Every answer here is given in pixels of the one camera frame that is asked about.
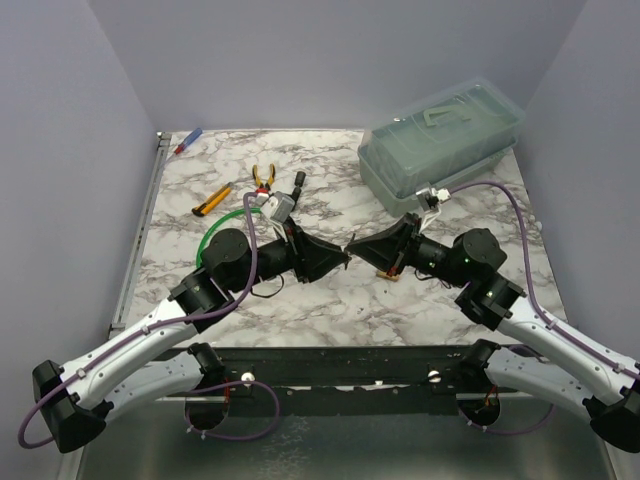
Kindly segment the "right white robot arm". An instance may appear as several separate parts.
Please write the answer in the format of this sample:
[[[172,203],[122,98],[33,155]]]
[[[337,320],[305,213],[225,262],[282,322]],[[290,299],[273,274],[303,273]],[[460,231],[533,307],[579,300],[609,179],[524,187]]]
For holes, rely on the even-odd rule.
[[[469,390],[489,385],[520,390],[574,411],[614,447],[639,450],[639,363],[582,334],[533,305],[533,297],[499,272],[507,255],[487,229],[471,229],[449,247],[425,237],[420,221],[407,215],[392,227],[352,240],[347,252],[379,270],[405,267],[431,275],[461,292],[455,300],[464,316],[498,331],[546,358],[518,360],[493,350],[460,367]]]

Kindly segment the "brass padlock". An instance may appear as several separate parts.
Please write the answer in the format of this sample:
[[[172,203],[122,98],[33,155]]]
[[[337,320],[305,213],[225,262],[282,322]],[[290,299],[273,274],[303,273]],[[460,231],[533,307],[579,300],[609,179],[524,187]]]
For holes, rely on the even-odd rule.
[[[397,282],[400,278],[400,273],[398,273],[395,269],[391,269],[388,271],[379,270],[376,272],[376,276],[388,281]]]

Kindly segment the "green cable lock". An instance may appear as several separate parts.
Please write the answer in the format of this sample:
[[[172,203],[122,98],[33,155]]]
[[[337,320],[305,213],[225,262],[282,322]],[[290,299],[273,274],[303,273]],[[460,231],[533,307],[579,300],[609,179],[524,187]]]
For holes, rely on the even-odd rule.
[[[238,209],[235,211],[232,211],[231,213],[228,213],[226,215],[224,215],[223,217],[221,217],[219,220],[217,220],[204,234],[203,238],[201,239],[197,251],[196,251],[196,259],[195,259],[195,266],[197,268],[200,268],[203,264],[203,260],[202,260],[202,254],[205,250],[205,248],[209,245],[210,241],[212,240],[213,236],[215,233],[217,233],[219,230],[222,229],[222,226],[225,225],[227,222],[238,218],[238,217],[243,217],[246,218],[247,217],[247,213],[245,209]]]

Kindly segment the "silver padlock keys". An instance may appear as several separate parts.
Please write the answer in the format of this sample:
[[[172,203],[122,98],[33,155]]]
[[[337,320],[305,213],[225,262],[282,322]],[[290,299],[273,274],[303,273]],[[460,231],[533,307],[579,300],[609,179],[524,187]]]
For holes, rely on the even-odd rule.
[[[347,270],[347,269],[348,269],[348,266],[349,266],[349,263],[350,263],[350,261],[351,261],[351,259],[352,259],[351,255],[350,255],[350,253],[349,253],[348,246],[345,246],[345,247],[343,248],[343,255],[344,255],[344,257],[345,257],[345,258],[344,258],[344,269],[345,269],[345,270]]]

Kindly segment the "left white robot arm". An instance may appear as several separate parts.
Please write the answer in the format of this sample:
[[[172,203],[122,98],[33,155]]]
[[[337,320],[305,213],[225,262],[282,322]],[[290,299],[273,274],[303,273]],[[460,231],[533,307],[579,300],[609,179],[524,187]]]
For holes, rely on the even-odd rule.
[[[214,393],[224,380],[214,350],[197,343],[170,360],[159,355],[234,312],[252,287],[291,271],[312,283],[349,261],[341,247],[305,233],[292,220],[278,239],[258,245],[253,231],[223,229],[201,254],[201,264],[143,319],[95,350],[32,371],[35,407],[61,453],[100,435],[125,411],[160,397],[195,390]]]

